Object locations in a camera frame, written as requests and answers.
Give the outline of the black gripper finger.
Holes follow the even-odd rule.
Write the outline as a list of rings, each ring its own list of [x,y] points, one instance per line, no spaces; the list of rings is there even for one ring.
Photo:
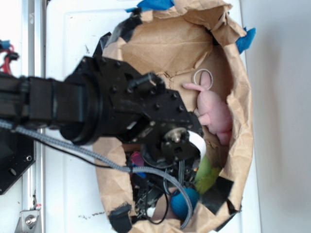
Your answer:
[[[152,217],[156,204],[160,197],[162,197],[162,191],[154,183],[147,179],[147,175],[135,173],[132,176],[134,183],[134,202],[137,218]]]

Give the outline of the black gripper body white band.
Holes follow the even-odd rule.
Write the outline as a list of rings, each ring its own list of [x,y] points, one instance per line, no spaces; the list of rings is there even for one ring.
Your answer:
[[[158,169],[165,169],[190,160],[196,166],[207,151],[203,136],[185,128],[168,131],[158,145],[144,144],[141,155],[144,162]]]

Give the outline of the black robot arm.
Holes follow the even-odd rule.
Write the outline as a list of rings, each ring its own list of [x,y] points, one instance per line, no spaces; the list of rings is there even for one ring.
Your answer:
[[[154,73],[140,74],[126,62],[85,57],[64,81],[0,75],[0,126],[45,144],[80,151],[100,137],[139,144],[145,167],[109,167],[150,173],[175,184],[189,220],[190,198],[165,169],[197,162],[206,152],[192,138],[203,138],[198,117],[180,94]]]

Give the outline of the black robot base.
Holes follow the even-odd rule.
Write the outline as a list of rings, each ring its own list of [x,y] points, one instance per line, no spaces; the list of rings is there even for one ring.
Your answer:
[[[0,194],[4,195],[35,162],[34,141],[0,130]]]

